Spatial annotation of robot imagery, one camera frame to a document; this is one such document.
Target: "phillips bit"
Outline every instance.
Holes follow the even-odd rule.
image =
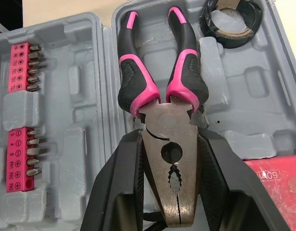
[[[40,64],[40,61],[34,61],[34,62],[29,62],[28,65],[29,66],[36,66],[36,65],[39,65]]]
[[[33,45],[33,46],[30,46],[29,47],[29,50],[31,52],[33,52],[33,51],[40,51],[41,50],[41,47],[39,45]]]
[[[40,141],[39,139],[28,140],[27,144],[28,144],[28,146],[30,146],[30,145],[38,144],[39,141]]]
[[[40,87],[38,85],[28,85],[27,91],[37,91],[40,90]]]
[[[28,55],[28,58],[31,60],[38,60],[41,58],[41,55],[39,52],[33,52]]]
[[[39,134],[40,134],[40,131],[37,130],[37,129],[35,129],[35,130],[33,130],[33,131],[28,131],[28,132],[27,132],[27,135],[28,135],[28,136],[31,136],[31,135],[39,135]]]
[[[28,148],[27,149],[27,155],[32,156],[32,155],[38,155],[40,152],[40,148]]]
[[[37,160],[37,159],[28,159],[27,165],[28,166],[36,165],[38,162],[39,162],[39,160]]]
[[[28,70],[28,74],[29,74],[29,75],[33,75],[33,74],[35,74],[35,73],[37,73],[37,72],[39,72],[39,70],[37,70],[37,69],[31,69],[31,70]]]
[[[36,83],[36,82],[39,82],[40,79],[39,79],[39,77],[28,77],[27,81],[28,81],[28,83]]]
[[[27,175],[28,177],[32,177],[32,176],[38,175],[38,174],[40,174],[40,173],[41,173],[41,170],[38,169],[38,168],[28,169],[28,170],[26,171],[26,175]]]

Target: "pliers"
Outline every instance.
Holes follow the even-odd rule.
[[[208,99],[199,72],[194,31],[181,9],[171,7],[168,22],[178,51],[166,90],[167,103],[137,54],[135,34],[139,15],[127,12],[118,36],[122,84],[119,106],[141,119],[146,176],[169,227],[193,223],[198,195],[197,127],[191,114]]]
[[[149,231],[190,225],[199,185],[210,231],[289,231],[256,173],[225,138],[189,124],[190,115],[207,100],[208,91],[199,75],[190,24],[177,7],[169,10],[168,20],[178,56],[167,87],[168,103],[163,104],[134,45],[138,13],[128,12],[122,20],[118,102],[139,117],[146,130],[122,137],[95,179],[80,230],[142,231],[143,219],[156,221]],[[162,215],[143,213],[143,169]]]

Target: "pliers jaw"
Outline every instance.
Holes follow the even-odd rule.
[[[191,226],[198,197],[197,127],[187,113],[192,105],[171,97],[140,109],[147,179],[169,227]]]

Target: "pliers cutting edge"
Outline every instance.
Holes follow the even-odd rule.
[[[197,127],[190,117],[208,99],[200,76],[196,37],[181,9],[171,7],[168,21],[178,55],[160,104],[159,90],[135,47],[138,13],[127,12],[118,36],[122,84],[120,107],[146,124],[142,132],[149,165],[146,175],[169,227],[193,223],[198,195]]]

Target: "black electrical tape roll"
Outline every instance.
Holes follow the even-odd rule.
[[[224,8],[237,10],[248,28],[242,33],[229,33],[220,30],[213,23],[211,12]],[[258,31],[262,20],[262,10],[252,0],[208,0],[199,20],[205,37],[214,37],[224,48],[237,48],[246,44]]]

